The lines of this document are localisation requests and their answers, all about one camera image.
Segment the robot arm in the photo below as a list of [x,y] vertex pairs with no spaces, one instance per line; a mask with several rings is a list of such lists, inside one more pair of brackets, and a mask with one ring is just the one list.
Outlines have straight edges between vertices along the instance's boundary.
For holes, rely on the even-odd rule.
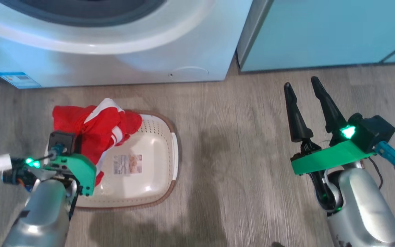
[[75,136],[50,135],[48,164],[39,160],[13,159],[3,172],[7,184],[22,184],[31,196],[14,221],[3,247],[63,247],[79,195],[91,196],[96,167],[74,153]]
[[14,221],[3,247],[63,247],[69,229],[67,198],[60,181],[39,183]]
[[[336,247],[395,246],[395,218],[360,163],[378,153],[395,166],[395,153],[386,148],[395,128],[380,116],[363,119],[354,114],[347,122],[317,77],[312,77],[312,86],[332,139],[324,150],[310,140],[313,132],[304,123],[292,86],[286,83],[290,137],[292,142],[301,142],[301,152],[290,159],[295,174],[308,174],[312,179]],[[328,173],[337,166],[344,170]]]

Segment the laminate flooring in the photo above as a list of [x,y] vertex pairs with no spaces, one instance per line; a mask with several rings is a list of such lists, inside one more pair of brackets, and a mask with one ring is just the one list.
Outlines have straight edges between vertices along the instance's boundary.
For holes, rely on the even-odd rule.
[[[39,156],[53,128],[55,105],[157,111],[175,124],[181,168],[158,206],[134,211],[76,210],[67,247],[332,246],[325,213],[308,176],[297,177],[283,84],[292,83],[304,120],[329,140],[310,77],[316,75],[343,115],[381,115],[395,126],[395,65],[239,74],[223,82],[18,90],[0,83],[0,154]],[[395,147],[395,134],[390,142]],[[395,171],[379,157],[382,194],[395,216]],[[370,163],[367,170],[376,182]],[[28,194],[0,181],[0,245]]]

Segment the washing machine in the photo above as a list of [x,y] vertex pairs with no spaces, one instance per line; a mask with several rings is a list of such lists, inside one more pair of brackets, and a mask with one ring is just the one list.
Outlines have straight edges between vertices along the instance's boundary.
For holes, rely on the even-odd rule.
[[19,89],[223,80],[252,0],[0,0]]

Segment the blue connector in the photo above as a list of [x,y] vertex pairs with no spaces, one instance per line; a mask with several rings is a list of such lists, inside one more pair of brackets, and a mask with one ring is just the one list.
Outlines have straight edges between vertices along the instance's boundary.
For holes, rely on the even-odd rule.
[[391,147],[387,142],[382,141],[374,147],[374,151],[389,161],[395,169],[395,149],[393,147]]
[[51,147],[51,150],[55,150],[57,155],[62,155],[65,151],[65,147],[62,144],[56,144],[55,146]]

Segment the laundry basket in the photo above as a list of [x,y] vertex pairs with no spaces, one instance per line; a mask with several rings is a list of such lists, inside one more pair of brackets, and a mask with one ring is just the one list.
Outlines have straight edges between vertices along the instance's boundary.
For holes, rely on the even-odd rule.
[[[143,208],[163,202],[178,175],[178,142],[173,125],[152,111],[135,111],[143,122],[123,145],[108,150],[104,177],[90,197],[80,196],[76,207]],[[129,161],[135,162],[133,170]]]

